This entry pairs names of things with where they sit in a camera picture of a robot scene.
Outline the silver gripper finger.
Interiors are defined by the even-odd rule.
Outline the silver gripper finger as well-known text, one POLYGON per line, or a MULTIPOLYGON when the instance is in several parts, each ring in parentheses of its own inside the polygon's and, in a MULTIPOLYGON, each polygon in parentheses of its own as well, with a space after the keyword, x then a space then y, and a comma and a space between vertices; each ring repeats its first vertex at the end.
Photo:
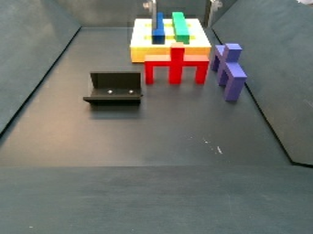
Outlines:
POLYGON ((157 4, 156 0, 147 0, 147 2, 143 4, 143 8, 149 11, 151 14, 151 27, 156 27, 156 12, 157 12, 157 4))
POLYGON ((208 27, 211 27, 215 12, 218 11, 218 9, 220 7, 222 7, 220 0, 208 0, 208 17, 207 17, 207 26, 208 27))

